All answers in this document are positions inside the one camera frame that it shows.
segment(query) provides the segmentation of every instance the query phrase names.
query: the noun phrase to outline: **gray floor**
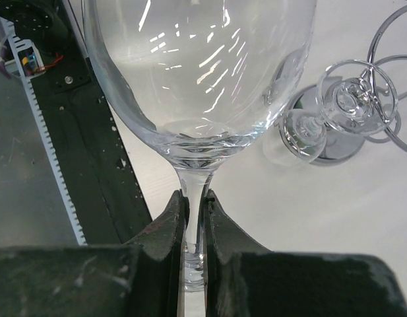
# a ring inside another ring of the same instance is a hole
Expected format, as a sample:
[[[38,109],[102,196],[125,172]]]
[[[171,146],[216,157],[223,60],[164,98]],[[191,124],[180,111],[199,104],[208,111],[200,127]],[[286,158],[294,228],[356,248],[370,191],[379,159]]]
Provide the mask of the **gray floor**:
[[[0,247],[77,244],[24,89],[0,74]]]

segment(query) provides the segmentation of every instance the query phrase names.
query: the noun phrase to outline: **clear glass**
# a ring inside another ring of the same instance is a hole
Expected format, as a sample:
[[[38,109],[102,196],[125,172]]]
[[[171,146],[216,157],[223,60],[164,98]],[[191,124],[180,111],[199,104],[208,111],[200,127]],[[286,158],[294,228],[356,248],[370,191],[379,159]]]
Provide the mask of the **clear glass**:
[[[353,59],[328,67],[317,85],[316,103],[317,113],[295,108],[282,114],[263,144],[268,160],[286,166],[313,162],[327,144],[325,124],[364,137],[383,131],[395,119],[398,96],[380,68]]]
[[[90,61],[127,127],[177,170],[191,212],[187,290],[203,289],[199,203],[214,171],[283,111],[316,0],[84,0]]]

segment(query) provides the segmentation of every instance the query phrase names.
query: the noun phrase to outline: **screw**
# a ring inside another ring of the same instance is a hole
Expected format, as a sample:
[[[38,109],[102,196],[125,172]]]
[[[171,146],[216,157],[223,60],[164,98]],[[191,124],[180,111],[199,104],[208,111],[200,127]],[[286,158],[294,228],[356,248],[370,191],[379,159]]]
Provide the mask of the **screw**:
[[[71,85],[73,83],[73,78],[71,76],[66,76],[64,79],[67,85]]]

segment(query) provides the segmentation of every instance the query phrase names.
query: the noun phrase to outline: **metal base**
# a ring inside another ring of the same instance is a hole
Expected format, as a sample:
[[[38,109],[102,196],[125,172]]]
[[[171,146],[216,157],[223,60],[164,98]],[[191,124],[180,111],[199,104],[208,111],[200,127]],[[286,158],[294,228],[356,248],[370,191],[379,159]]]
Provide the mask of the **metal base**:
[[[290,100],[287,109],[296,108],[318,112],[319,109],[316,103],[316,93],[316,85],[301,90]],[[319,158],[312,162],[314,165],[331,166],[346,162],[360,151],[365,142],[363,137],[343,134],[328,125],[327,133],[327,145]]]

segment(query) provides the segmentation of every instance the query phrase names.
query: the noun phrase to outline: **white table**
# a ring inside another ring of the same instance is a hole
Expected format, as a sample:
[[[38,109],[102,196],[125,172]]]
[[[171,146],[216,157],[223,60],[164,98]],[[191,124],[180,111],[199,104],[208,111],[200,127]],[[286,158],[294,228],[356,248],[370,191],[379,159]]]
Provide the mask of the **white table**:
[[[380,24],[404,4],[407,1],[318,0],[300,88],[317,82],[332,63],[365,59]],[[387,32],[377,58],[407,53],[407,15]],[[407,62],[383,69],[399,92],[407,90]],[[400,135],[407,141],[407,100],[401,103],[401,114]],[[117,124],[150,212],[157,217],[179,188],[177,176],[169,163],[119,120]],[[397,274],[407,299],[407,154],[392,143],[366,143],[340,166],[287,169],[267,161],[262,141],[228,160],[212,181],[228,215],[271,250],[376,255]]]

